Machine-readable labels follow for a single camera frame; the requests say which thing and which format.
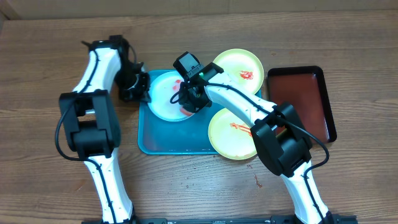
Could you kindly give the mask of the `light blue plate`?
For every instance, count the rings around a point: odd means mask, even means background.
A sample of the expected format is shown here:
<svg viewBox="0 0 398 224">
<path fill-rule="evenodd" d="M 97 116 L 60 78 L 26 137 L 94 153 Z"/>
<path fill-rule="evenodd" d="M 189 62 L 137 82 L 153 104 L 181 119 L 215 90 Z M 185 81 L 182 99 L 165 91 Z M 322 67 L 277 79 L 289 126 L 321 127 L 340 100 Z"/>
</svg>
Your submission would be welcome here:
<svg viewBox="0 0 398 224">
<path fill-rule="evenodd" d="M 150 84 L 149 96 L 151 102 L 148 103 L 150 110 L 165 121 L 183 121 L 191 116 L 185 116 L 180 112 L 178 103 L 171 104 L 170 99 L 180 89 L 183 78 L 173 70 L 166 72 L 154 79 Z"/>
</svg>

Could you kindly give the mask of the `dark sponge with red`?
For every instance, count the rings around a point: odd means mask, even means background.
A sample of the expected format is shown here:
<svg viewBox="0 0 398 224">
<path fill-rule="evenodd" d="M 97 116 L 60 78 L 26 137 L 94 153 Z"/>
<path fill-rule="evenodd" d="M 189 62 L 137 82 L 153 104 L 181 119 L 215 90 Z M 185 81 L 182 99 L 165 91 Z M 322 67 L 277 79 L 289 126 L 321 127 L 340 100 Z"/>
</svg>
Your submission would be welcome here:
<svg viewBox="0 0 398 224">
<path fill-rule="evenodd" d="M 182 114 L 184 114 L 185 116 L 188 116 L 188 117 L 193 115 L 192 112 L 187 111 L 187 110 L 184 109 L 183 107 L 180 107 L 180 112 L 181 112 Z"/>
</svg>

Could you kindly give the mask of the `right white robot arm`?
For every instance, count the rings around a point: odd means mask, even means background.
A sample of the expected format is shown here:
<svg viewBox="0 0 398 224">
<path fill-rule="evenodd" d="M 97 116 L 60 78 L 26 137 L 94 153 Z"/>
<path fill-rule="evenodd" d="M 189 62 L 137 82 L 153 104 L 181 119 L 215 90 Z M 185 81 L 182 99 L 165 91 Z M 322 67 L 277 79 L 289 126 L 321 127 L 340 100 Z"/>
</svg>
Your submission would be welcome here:
<svg viewBox="0 0 398 224">
<path fill-rule="evenodd" d="M 282 177 L 294 203 L 298 223 L 334 223 L 323 203 L 312 170 L 326 164 L 311 163 L 310 150 L 318 138 L 305 128 L 289 103 L 277 105 L 240 87 L 215 63 L 202 65 L 189 52 L 173 64 L 183 82 L 170 102 L 197 113 L 217 103 L 241 119 L 254 141 L 257 156 L 274 175 Z"/>
</svg>

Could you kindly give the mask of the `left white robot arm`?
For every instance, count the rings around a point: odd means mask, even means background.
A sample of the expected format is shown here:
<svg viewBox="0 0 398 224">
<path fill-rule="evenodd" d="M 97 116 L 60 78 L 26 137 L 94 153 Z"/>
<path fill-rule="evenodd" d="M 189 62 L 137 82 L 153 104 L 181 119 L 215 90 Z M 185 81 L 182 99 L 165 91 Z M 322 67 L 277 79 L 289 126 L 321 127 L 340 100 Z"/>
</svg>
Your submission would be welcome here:
<svg viewBox="0 0 398 224">
<path fill-rule="evenodd" d="M 77 153 L 74 161 L 83 162 L 93 178 L 101 202 L 101 223 L 138 223 L 119 167 L 121 128 L 110 93 L 117 85 L 120 100 L 150 102 L 150 76 L 142 62 L 129 59 L 134 49 L 121 35 L 84 45 L 90 59 L 79 84 L 60 95 L 55 147 L 62 157 L 72 159 L 60 148 L 62 129 L 68 147 Z"/>
</svg>

